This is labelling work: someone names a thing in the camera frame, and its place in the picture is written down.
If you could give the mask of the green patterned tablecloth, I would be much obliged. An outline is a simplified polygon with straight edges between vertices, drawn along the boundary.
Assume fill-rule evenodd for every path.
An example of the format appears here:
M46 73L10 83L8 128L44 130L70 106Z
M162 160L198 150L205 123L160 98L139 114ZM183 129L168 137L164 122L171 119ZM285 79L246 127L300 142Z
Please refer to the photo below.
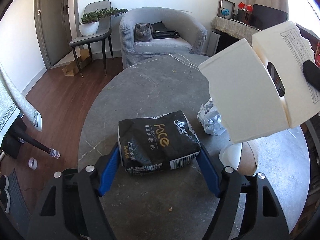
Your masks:
M23 113L31 124L41 132L42 116L40 112L21 94L3 66L1 66L0 76L1 142L20 113Z

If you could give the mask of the grey cat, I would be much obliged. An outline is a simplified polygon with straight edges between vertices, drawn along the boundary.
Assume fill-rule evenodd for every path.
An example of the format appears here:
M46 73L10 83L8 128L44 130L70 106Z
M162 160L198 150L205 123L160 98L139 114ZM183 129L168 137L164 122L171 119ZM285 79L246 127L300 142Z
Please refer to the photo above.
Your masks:
M150 23L135 24L135 42L150 42L153 39L153 28Z

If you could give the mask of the beige lace sideboard cloth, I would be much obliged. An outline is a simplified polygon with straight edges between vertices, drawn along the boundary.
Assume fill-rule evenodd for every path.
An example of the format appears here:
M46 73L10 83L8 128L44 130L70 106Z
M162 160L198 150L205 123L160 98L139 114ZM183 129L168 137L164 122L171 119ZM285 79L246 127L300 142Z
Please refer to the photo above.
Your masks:
M213 29L227 33L237 39L245 38L247 41L252 39L252 35L259 32L260 30L252 26L246 25L242 22L215 16L211 21Z

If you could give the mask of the grey dining chair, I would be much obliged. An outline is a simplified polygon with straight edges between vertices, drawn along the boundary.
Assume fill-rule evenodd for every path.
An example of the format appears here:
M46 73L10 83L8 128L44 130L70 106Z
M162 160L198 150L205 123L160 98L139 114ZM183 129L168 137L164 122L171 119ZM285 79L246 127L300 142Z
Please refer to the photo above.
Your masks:
M112 59L114 59L113 49L112 49L112 41L111 41L111 33L112 33L111 17L107 17L107 18L103 18L99 21L98 31L95 34L90 35L90 36L84 36L84 37L82 37L80 34L80 36L71 40L69 45L72 49L73 56L74 56L74 59L78 65L81 77L84 77L84 76L82 74L82 71L81 71L79 63L78 63L78 57L77 57L75 48L86 44L89 49L90 57L91 57L91 59L93 59L90 44L93 42L101 42L102 54L103 54L104 74L107 75L106 49L105 49L105 40L106 39L108 39L111 57L112 57Z

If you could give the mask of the cardboard box on floor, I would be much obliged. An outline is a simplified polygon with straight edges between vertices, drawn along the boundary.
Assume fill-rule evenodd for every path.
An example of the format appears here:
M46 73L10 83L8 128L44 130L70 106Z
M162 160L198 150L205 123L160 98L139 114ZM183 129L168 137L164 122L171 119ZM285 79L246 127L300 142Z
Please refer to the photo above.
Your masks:
M80 66L80 69L85 68L87 65L89 65L92 62L92 59L89 54L88 49L81 49L80 50L80 56L78 57L78 63ZM63 69L64 76L75 76L79 72L78 65L76 61L72 61L70 64L65 66Z

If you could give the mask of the torn white paper box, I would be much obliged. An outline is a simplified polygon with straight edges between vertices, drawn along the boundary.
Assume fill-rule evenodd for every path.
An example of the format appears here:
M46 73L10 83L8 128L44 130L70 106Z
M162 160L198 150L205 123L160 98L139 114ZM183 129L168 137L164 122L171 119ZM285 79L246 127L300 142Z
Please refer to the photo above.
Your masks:
M295 128L319 113L319 92L302 70L313 59L309 41L295 23L286 21L199 65L232 142Z

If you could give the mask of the grey door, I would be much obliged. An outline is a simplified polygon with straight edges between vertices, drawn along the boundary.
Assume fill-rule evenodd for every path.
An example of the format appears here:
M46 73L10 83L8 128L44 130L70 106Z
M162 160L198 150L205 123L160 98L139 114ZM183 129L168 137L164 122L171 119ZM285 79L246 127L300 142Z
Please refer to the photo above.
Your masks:
M37 40L45 67L49 70L60 64L71 51L70 19L74 0L34 0L34 19Z

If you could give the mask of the black table leg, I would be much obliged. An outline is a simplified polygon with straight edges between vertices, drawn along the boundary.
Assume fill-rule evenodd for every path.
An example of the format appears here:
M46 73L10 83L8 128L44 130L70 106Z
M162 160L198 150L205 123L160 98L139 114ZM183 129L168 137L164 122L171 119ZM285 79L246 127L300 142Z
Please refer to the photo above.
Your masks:
M42 143L40 143L39 141L35 140L33 137L31 137L30 135L28 135L23 129L19 128L17 125L14 125L12 127L13 131L15 132L15 134L23 139L25 142L31 144L32 146L48 153L51 157L55 158L55 159L59 159L60 158L60 153L59 151L53 149L53 148L48 148L47 146L44 146Z

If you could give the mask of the black monitor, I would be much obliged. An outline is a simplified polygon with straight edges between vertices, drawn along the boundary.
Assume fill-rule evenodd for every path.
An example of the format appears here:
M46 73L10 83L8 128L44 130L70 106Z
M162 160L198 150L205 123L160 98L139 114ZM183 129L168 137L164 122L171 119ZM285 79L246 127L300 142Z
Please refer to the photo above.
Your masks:
M259 30L264 30L287 21L287 18L287 12L264 5L253 4L250 25Z

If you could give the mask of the tape roll on floor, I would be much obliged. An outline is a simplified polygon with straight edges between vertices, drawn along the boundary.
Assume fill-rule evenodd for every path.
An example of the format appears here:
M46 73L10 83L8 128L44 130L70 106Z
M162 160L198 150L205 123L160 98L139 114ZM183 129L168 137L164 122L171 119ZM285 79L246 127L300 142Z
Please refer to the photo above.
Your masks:
M28 166L29 168L31 168L32 170L36 170L37 166L38 166L38 162L35 158L31 157L28 161Z

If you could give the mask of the small crumpled paper wad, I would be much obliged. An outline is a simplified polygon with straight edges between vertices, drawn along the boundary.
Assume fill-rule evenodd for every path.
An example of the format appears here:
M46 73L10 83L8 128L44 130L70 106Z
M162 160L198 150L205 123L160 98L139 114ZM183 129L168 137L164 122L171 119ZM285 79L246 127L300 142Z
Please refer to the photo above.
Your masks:
M201 105L197 113L197 119L201 123L204 132L209 135L222 135L226 129L221 124L221 115L210 98L204 105Z

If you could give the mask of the small blue globe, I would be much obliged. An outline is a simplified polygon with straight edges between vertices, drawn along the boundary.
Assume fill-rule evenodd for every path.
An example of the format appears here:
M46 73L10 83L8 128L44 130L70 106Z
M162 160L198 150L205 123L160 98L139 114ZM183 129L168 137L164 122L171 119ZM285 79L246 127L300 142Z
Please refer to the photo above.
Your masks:
M221 15L223 16L223 18L227 18L230 15L230 11L227 8L222 8Z

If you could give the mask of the framed picture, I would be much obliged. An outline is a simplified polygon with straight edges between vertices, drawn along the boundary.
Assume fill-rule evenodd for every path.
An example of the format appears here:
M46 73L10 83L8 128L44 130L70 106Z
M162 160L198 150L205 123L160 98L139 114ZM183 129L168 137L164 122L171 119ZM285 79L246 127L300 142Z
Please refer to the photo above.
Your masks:
M217 16L223 18L221 15L221 9L227 8L230 11L230 15L227 18L233 17L233 12L235 8L235 3L229 1L229 0L219 0L218 10L217 10Z

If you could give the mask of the small red flags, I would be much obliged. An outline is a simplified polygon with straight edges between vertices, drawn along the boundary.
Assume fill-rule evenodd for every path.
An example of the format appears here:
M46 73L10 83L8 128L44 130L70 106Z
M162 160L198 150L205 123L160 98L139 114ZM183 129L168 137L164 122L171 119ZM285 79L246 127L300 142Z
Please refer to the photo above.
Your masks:
M241 9L241 10L245 10L245 11L247 11L249 13L251 13L252 10L253 10L253 7L251 5L245 4L244 2L240 2L238 4L238 8Z

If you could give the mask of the potted green plant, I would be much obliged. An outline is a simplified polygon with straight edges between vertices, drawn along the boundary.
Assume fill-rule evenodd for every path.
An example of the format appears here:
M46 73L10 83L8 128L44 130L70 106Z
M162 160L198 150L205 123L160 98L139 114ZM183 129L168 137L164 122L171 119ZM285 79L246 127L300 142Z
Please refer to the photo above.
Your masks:
M110 9L96 9L95 11L84 13L79 24L79 30L82 37L90 36L98 31L99 21L103 18L111 16L120 16L128 12L127 9L117 9L110 7Z

